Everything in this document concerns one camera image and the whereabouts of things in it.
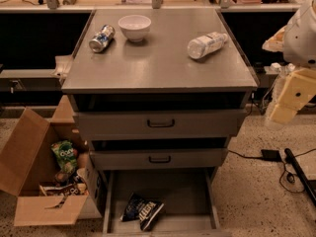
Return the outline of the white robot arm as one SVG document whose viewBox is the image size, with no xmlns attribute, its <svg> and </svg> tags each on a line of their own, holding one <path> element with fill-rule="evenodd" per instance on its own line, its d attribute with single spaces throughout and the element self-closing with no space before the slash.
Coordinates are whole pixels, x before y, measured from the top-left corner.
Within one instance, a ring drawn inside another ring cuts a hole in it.
<svg viewBox="0 0 316 237">
<path fill-rule="evenodd" d="M 316 96 L 316 0 L 306 0 L 262 49 L 280 51 L 295 66 L 276 79 L 266 110 L 266 126 L 282 127 Z"/>
</svg>

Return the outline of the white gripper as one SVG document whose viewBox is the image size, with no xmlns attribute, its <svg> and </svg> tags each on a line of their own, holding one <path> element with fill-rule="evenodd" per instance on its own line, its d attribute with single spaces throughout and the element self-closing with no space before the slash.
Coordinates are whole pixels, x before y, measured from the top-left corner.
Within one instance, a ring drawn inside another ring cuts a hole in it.
<svg viewBox="0 0 316 237">
<path fill-rule="evenodd" d="M 278 104 L 272 107 L 269 119 L 275 123 L 287 124 L 316 95 L 316 71 L 301 68 L 285 78 L 285 84 L 278 97 Z"/>
</svg>

